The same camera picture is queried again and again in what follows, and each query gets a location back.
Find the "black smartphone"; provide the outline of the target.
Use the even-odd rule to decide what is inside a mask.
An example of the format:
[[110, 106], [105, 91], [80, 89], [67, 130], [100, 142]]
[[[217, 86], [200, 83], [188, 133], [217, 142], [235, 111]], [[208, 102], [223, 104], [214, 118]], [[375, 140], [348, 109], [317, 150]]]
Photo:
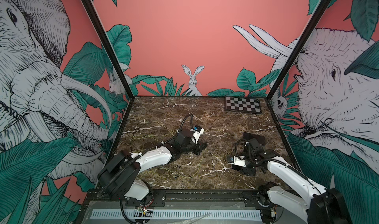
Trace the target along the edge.
[[261, 136], [261, 135], [244, 132], [243, 133], [243, 139], [248, 140], [248, 141], [256, 139], [260, 145], [262, 145], [262, 146], [266, 145], [266, 138], [264, 136]]
[[232, 170], [237, 171], [239, 174], [244, 176], [256, 176], [256, 168], [255, 167], [242, 167], [237, 165], [232, 165]]

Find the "green wired earphones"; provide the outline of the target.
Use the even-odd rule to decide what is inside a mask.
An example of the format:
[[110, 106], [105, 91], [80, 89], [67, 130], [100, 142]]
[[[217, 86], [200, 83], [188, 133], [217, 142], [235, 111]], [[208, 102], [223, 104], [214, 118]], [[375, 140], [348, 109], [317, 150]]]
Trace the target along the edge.
[[223, 174], [231, 170], [226, 162], [231, 149], [216, 152], [214, 148], [205, 149], [200, 156], [194, 154], [183, 155], [180, 160], [171, 164], [159, 165], [151, 170], [142, 172], [141, 179], [201, 179], [214, 174]]

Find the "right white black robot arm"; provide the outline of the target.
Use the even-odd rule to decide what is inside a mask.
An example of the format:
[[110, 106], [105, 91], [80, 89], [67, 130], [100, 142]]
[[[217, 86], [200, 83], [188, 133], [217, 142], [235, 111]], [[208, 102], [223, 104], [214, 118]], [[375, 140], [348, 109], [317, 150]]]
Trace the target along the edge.
[[276, 151], [264, 150], [256, 138], [238, 140], [232, 146], [227, 162], [233, 170], [245, 176], [255, 176], [257, 168], [268, 171], [293, 190], [286, 191], [274, 182], [258, 188], [257, 202], [263, 207], [261, 218], [265, 224], [273, 224], [279, 219], [277, 206], [308, 224], [352, 223], [344, 197], [337, 189], [328, 189], [311, 180]]

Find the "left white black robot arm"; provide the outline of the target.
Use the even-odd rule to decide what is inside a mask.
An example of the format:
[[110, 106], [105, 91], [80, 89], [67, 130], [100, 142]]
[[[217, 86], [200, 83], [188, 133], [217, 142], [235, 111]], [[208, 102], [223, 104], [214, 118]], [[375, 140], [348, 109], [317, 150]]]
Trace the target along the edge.
[[153, 191], [137, 176], [151, 168], [175, 162], [183, 154], [192, 153], [199, 156], [207, 147], [200, 142], [204, 128], [193, 124], [193, 115], [182, 120], [177, 133], [166, 141], [146, 149], [141, 153], [130, 153], [122, 150], [116, 154], [98, 174], [101, 186], [97, 198], [109, 197], [112, 201], [131, 198], [145, 206], [153, 202]]

